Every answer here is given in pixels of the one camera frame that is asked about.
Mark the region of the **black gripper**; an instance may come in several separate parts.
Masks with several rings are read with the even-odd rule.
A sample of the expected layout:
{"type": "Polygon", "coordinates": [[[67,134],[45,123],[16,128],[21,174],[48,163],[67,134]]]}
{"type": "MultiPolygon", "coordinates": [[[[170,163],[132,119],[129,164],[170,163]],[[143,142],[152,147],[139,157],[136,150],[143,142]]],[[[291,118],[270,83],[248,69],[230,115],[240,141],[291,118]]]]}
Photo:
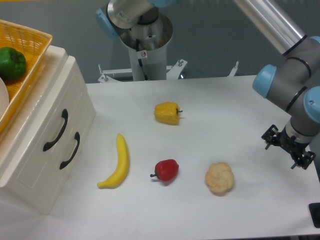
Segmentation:
{"type": "Polygon", "coordinates": [[[274,124],[265,131],[261,138],[266,144],[266,150],[270,146],[281,147],[291,155],[291,158],[294,161],[294,164],[290,167],[291,169],[299,167],[306,170],[315,159],[314,152],[305,151],[309,142],[298,142],[295,135],[289,136],[285,129],[279,132],[278,128],[274,124]]]}

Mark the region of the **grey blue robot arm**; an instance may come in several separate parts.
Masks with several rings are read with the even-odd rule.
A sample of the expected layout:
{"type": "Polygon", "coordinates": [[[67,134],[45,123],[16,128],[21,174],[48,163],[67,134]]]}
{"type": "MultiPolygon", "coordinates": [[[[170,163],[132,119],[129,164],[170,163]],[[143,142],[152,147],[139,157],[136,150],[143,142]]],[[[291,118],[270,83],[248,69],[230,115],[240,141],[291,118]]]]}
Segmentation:
{"type": "MultiPolygon", "coordinates": [[[[185,66],[179,60],[167,67],[171,21],[159,12],[170,0],[109,0],[96,11],[106,35],[120,39],[129,52],[135,81],[177,80],[185,66]]],[[[290,154],[295,167],[307,169],[315,153],[307,147],[320,132],[320,88],[306,82],[320,67],[320,39],[307,36],[273,0],[238,0],[236,5],[285,57],[281,67],[266,65],[252,87],[288,114],[283,130],[272,125],[262,135],[267,146],[290,154]]]]}

